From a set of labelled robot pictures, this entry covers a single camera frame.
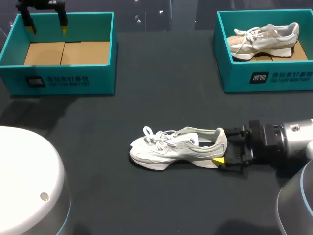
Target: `shoe sole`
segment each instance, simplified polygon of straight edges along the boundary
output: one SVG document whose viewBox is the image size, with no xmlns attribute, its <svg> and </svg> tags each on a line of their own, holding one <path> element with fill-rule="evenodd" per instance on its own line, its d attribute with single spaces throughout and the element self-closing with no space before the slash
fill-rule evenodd
<svg viewBox="0 0 313 235">
<path fill-rule="evenodd" d="M 284 49 L 263 49 L 255 53 L 250 54 L 238 54 L 238 53 L 231 53 L 231 55 L 235 59 L 239 59 L 241 61 L 249 61 L 251 60 L 255 55 L 265 53 L 271 56 L 276 57 L 291 57 L 292 56 L 292 47 L 290 48 L 284 48 Z"/>
<path fill-rule="evenodd" d="M 175 161 L 168 162 L 165 164 L 149 164 L 149 163 L 142 163 L 134 158 L 131 157 L 131 159 L 137 163 L 140 166 L 143 166 L 145 168 L 151 169 L 151 170 L 165 170 L 170 164 L 172 164 Z M 190 161 L 193 165 L 196 165 L 198 167 L 204 167 L 204 168 L 211 168 L 211 169 L 216 169 L 218 168 L 217 165 L 215 165 L 211 159 L 209 160 L 197 160 L 197 161 Z"/>
</svg>

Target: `cardboard box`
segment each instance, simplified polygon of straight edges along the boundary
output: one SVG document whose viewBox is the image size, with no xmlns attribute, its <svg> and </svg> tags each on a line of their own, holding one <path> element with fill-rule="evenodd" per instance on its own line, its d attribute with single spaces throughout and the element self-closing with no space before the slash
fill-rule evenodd
<svg viewBox="0 0 313 235">
<path fill-rule="evenodd" d="M 262 56 L 254 56 L 250 61 L 273 61 L 271 56 L 262 55 Z"/>
<path fill-rule="evenodd" d="M 294 45 L 294 52 L 290 58 L 273 56 L 272 59 L 273 61 L 308 60 L 299 41 Z"/>
<path fill-rule="evenodd" d="M 289 59 L 234 62 L 227 37 L 234 29 L 249 30 L 269 23 L 282 26 L 298 22 L 299 44 L 307 60 Z M 219 11 L 214 30 L 214 51 L 225 92 L 313 90 L 313 11 L 311 9 Z"/>
<path fill-rule="evenodd" d="M 113 12 L 31 14 L 37 34 L 15 18 L 0 54 L 0 76 L 12 95 L 113 94 L 117 37 Z"/>
</svg>

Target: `white sneaker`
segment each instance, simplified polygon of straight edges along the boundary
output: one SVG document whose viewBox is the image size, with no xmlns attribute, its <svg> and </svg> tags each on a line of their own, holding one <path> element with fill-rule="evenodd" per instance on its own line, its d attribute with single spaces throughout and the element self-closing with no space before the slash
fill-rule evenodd
<svg viewBox="0 0 313 235">
<path fill-rule="evenodd" d="M 234 30 L 237 36 L 227 39 L 231 55 L 240 60 L 250 60 L 258 53 L 278 57 L 291 57 L 292 47 L 299 37 L 299 24 L 287 26 L 268 24 L 248 31 Z"/>
<path fill-rule="evenodd" d="M 196 166 L 217 168 L 212 159 L 222 157 L 227 148 L 222 128 L 201 130 L 185 127 L 180 131 L 159 131 L 154 135 L 145 126 L 143 132 L 145 136 L 131 143 L 130 157 L 137 164 L 153 170 L 164 170 L 181 159 Z"/>
</svg>

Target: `printed logo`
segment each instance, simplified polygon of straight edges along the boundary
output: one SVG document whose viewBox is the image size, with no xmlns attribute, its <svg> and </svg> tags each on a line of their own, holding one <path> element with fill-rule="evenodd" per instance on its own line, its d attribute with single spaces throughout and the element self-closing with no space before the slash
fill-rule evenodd
<svg viewBox="0 0 313 235">
<path fill-rule="evenodd" d="M 26 80 L 30 87 L 45 87 L 44 81 L 41 76 L 26 76 Z"/>
<path fill-rule="evenodd" d="M 250 84 L 262 84 L 266 83 L 269 72 L 254 72 L 252 74 Z"/>
</svg>

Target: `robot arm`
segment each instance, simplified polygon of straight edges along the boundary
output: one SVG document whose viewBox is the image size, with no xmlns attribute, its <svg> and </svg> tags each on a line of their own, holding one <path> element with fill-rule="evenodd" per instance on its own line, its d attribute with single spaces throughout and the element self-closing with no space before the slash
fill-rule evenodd
<svg viewBox="0 0 313 235">
<path fill-rule="evenodd" d="M 27 8 L 34 7 L 37 10 L 55 10 L 59 16 L 62 33 L 63 35 L 66 34 L 68 18 L 65 12 L 65 2 L 55 0 L 19 0 L 16 7 L 21 13 L 25 27 L 35 35 L 37 30 Z"/>
<path fill-rule="evenodd" d="M 305 164 L 313 159 L 313 119 L 282 125 L 261 125 L 253 120 L 249 129 L 242 126 L 224 131 L 230 142 L 228 151 L 213 162 L 226 168 L 239 165 L 242 171 L 243 166 L 254 162 L 283 165 L 289 160 L 301 160 Z"/>
</svg>

